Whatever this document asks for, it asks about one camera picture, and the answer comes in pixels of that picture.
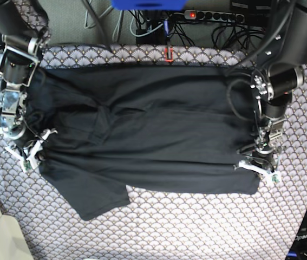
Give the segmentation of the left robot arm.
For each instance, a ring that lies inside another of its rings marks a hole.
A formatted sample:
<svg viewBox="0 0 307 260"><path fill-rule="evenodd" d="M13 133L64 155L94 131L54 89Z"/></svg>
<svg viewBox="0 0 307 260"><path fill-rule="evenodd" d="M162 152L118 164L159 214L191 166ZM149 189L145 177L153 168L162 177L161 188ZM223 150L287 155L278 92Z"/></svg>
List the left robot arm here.
<svg viewBox="0 0 307 260"><path fill-rule="evenodd" d="M234 168L256 172L262 177L278 177L282 147L275 140L283 136L285 111L292 92L304 83L302 66L307 63L307 1L272 1L269 23L260 46L247 58L256 65L249 79L236 78L226 90L227 102L235 116L253 123L254 140L237 150L243 160ZM253 116L241 115L235 108L231 91L244 83L251 89Z"/></svg>

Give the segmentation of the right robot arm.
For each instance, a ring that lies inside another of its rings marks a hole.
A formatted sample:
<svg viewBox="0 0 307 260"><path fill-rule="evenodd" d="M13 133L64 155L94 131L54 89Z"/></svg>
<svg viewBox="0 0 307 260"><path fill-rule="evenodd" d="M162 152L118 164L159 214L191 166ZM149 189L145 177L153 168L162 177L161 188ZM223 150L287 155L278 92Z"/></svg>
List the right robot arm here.
<svg viewBox="0 0 307 260"><path fill-rule="evenodd" d="M36 166L36 154L53 130L34 131L27 122L27 89L42 61L48 26L34 28L26 22L13 1L0 1L0 33L4 52L0 59L0 134L14 142L6 150L23 167Z"/></svg>

